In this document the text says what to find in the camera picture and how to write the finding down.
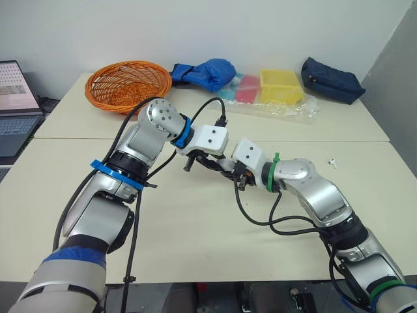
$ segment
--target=white wall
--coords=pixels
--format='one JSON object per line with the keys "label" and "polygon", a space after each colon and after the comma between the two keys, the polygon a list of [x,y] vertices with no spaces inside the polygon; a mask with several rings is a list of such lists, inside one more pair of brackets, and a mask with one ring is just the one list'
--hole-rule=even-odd
{"label": "white wall", "polygon": [[212,57],[239,71],[299,71],[307,56],[366,75],[411,0],[2,0],[0,59],[41,95],[130,59],[171,69]]}

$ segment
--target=white table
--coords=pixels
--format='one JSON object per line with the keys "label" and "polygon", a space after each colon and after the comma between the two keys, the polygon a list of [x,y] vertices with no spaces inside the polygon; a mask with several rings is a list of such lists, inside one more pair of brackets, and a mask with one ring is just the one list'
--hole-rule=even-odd
{"label": "white table", "polygon": [[[51,250],[61,211],[111,140],[35,139],[0,184],[0,280],[28,281]],[[229,144],[228,155],[234,147]],[[416,178],[389,143],[261,142],[270,156],[305,157],[344,193],[405,275],[417,274]],[[172,152],[166,145],[161,163]],[[335,158],[335,170],[327,161]],[[315,234],[280,237],[240,214],[232,183],[177,156],[143,193],[133,274],[139,282],[328,279],[328,256]],[[265,219],[274,195],[241,194],[248,212]],[[304,215],[285,193],[278,215]],[[305,227],[301,222],[283,230]],[[107,283],[120,283],[130,245],[108,256]]]}
{"label": "white table", "polygon": [[[36,138],[98,138],[112,139],[124,115],[95,108],[84,96],[84,85],[91,74],[82,74],[35,134]],[[213,94],[200,89],[172,88],[166,96],[178,112],[193,116]],[[387,142],[388,137],[375,122],[364,105],[357,100],[353,105],[319,100],[320,112],[312,125],[227,113],[230,140],[246,136],[251,140],[274,141],[339,141]],[[205,110],[198,117],[198,125],[212,125],[219,111]]]}

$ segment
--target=laptop keyboard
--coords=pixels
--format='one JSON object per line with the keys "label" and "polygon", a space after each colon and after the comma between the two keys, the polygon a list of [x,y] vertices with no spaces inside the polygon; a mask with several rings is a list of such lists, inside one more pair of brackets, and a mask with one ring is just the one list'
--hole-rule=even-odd
{"label": "laptop keyboard", "polygon": [[0,183],[3,180],[3,178],[5,178],[7,172],[9,171],[10,168],[0,168]]}
{"label": "laptop keyboard", "polygon": [[28,119],[2,119],[0,120],[0,136],[24,135],[30,131],[37,118]]}

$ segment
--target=small white object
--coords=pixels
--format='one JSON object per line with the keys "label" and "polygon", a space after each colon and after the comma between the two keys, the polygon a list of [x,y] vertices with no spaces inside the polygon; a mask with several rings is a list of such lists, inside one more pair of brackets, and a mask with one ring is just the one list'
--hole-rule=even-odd
{"label": "small white object", "polygon": [[336,168],[338,168],[338,166],[336,165],[336,160],[334,159],[334,158],[331,158],[329,161],[328,161],[328,163],[330,164],[330,165],[333,165],[333,167],[336,169]]}
{"label": "small white object", "polygon": [[230,86],[237,86],[237,85],[240,85],[240,78],[239,78],[239,77],[237,77],[237,76],[235,76],[235,77],[231,80],[231,82],[230,82]]}

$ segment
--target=pink sponge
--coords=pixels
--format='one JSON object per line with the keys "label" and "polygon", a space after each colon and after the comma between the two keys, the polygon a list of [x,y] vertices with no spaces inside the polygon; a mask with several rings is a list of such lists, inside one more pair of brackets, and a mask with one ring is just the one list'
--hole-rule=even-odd
{"label": "pink sponge", "polygon": [[259,89],[259,78],[257,76],[245,75],[240,81],[235,98],[239,102],[253,103]]}

